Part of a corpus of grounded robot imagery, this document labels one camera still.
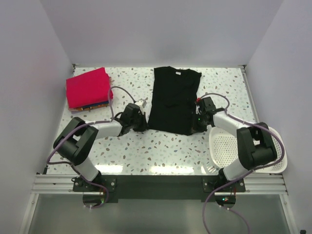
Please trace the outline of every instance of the terrazzo surface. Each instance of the terrazzo surface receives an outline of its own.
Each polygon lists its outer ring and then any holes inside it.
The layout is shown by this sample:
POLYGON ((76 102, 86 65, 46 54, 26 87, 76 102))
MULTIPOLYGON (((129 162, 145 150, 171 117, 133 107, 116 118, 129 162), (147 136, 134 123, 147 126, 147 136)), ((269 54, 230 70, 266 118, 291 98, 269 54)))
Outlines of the terrazzo surface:
MULTIPOLYGON (((74 76, 97 68, 76 68, 74 76)), ((146 99, 147 118, 151 110, 154 83, 153 68, 105 68, 113 86, 120 86, 136 99, 146 99)), ((191 68, 201 72, 197 91, 200 97, 205 93, 219 93, 230 100, 229 113, 253 121, 243 75, 239 68, 191 68)), ((113 109, 115 113, 124 110, 131 99, 120 89, 114 89, 113 109)), ((225 107, 226 101, 212 96, 216 107, 225 107)), ((109 107, 72 113, 65 104, 58 134, 73 117, 83 120, 103 120, 111 117, 109 107)), ((112 175, 216 175, 218 168, 210 157, 209 131, 192 136, 183 136, 156 130, 144 133, 129 132, 121 137, 106 137, 96 140, 89 158, 102 172, 112 175)), ((65 160, 55 154, 52 161, 65 160)), ((51 165, 47 174, 69 174, 74 172, 67 165, 51 165)))

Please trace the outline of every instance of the folded black shirt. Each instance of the folded black shirt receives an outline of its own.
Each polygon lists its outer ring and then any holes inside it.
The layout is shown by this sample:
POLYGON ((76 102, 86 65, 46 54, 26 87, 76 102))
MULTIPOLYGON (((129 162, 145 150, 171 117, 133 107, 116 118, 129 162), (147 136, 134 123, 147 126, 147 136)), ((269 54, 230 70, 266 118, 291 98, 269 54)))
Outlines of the folded black shirt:
POLYGON ((154 69, 150 129, 190 135, 201 73, 191 69, 154 69))

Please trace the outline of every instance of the white laundry basket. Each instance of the white laundry basket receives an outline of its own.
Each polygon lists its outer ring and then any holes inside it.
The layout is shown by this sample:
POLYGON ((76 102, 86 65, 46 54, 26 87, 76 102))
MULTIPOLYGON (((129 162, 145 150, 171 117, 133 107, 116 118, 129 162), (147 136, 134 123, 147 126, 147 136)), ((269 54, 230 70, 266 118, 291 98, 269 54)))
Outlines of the white laundry basket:
MULTIPOLYGON (((280 134, 274 129, 269 127, 269 129, 275 133, 282 141, 280 134)), ((282 156, 282 150, 277 140, 272 137, 276 151, 277 159, 282 156)), ((209 132, 209 147, 210 154, 213 162, 217 167, 223 168, 231 164, 235 159, 238 158, 237 154, 237 139, 228 132, 221 128, 214 127, 209 132)), ((287 167, 287 156, 283 160, 271 167, 257 170, 257 173, 273 173, 278 174, 283 172, 287 167)))

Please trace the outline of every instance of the tabletop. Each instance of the tabletop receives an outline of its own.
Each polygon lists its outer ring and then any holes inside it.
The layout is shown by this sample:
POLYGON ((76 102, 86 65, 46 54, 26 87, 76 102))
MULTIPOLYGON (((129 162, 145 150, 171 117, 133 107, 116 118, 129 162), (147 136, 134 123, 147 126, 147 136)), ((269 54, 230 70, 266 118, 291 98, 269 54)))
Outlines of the tabletop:
MULTIPOLYGON (((74 76, 97 69, 76 68, 74 76)), ((254 121, 248 91, 240 68, 190 68, 202 73, 197 96, 205 93, 225 95, 231 102, 229 113, 246 121, 254 121)), ((146 99, 147 118, 151 110, 154 69, 149 67, 106 67, 112 86, 125 88, 136 99, 146 99)), ((124 110, 132 102, 121 89, 114 89, 113 109, 124 110)), ((226 101, 212 96, 216 107, 225 107, 226 101)), ((108 120, 109 107, 72 113, 66 102, 58 135, 73 117, 83 120, 108 120)), ((112 175, 216 175, 218 168, 211 160, 209 129, 191 136, 156 130, 144 133, 129 132, 120 137, 106 137, 94 142, 89 158, 102 174, 112 175)), ((55 154, 51 161, 66 160, 55 154)), ((68 165, 50 165, 47 174, 72 175, 68 165)))

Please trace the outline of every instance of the white wall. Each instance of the white wall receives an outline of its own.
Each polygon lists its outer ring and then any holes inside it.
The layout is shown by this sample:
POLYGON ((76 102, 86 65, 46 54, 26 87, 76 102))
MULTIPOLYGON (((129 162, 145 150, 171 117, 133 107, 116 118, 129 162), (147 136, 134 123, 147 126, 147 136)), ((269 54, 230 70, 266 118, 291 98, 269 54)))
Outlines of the white wall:
POLYGON ((283 0, 41 0, 72 63, 247 64, 283 0))
POLYGON ((260 119, 282 135, 284 173, 300 229, 312 231, 312 1, 284 0, 247 66, 260 119))
POLYGON ((0 1, 0 233, 19 231, 71 64, 38 0, 0 1))

